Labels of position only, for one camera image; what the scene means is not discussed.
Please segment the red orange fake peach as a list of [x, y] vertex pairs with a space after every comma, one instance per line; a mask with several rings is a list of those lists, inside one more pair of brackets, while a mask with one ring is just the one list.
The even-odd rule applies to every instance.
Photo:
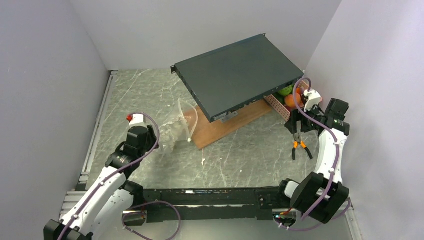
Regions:
[[302, 104], [301, 95], [298, 93], [289, 94], [284, 97], [284, 103], [289, 108], [296, 108], [296, 106], [300, 107]]

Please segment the bumpy green fake fruit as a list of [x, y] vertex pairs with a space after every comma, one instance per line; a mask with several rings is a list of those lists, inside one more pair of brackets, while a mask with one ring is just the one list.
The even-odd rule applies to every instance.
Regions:
[[280, 96], [286, 97], [286, 96], [291, 95], [293, 93], [293, 88], [294, 88], [293, 85], [289, 85], [289, 86], [279, 90], [277, 93]]

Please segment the clear zip top bag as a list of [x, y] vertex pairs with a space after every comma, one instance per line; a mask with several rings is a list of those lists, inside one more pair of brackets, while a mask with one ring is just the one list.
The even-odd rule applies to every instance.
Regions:
[[185, 100], [178, 99], [166, 117], [164, 124], [159, 127], [159, 154], [169, 155], [177, 142], [192, 142], [198, 121], [199, 114], [195, 106]]

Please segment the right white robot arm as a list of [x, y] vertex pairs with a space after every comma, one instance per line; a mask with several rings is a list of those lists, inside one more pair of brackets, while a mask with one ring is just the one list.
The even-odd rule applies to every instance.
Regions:
[[350, 125], [345, 122], [348, 109], [347, 102], [332, 98], [325, 111], [319, 105], [308, 111], [291, 110], [284, 126], [294, 137], [298, 132], [317, 131], [319, 152], [314, 171], [302, 182], [287, 178], [280, 183], [275, 194], [280, 207], [290, 206], [305, 217], [326, 224], [347, 200], [349, 189], [343, 186], [341, 163], [350, 134]]

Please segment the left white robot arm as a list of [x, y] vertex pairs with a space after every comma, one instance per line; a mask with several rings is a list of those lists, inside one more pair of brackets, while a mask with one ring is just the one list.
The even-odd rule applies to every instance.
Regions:
[[45, 240], [98, 240], [114, 217], [144, 203], [143, 188], [129, 181], [141, 161], [157, 149], [159, 129], [135, 125], [126, 140], [109, 155], [99, 177], [79, 202], [60, 220], [49, 220], [43, 229]]

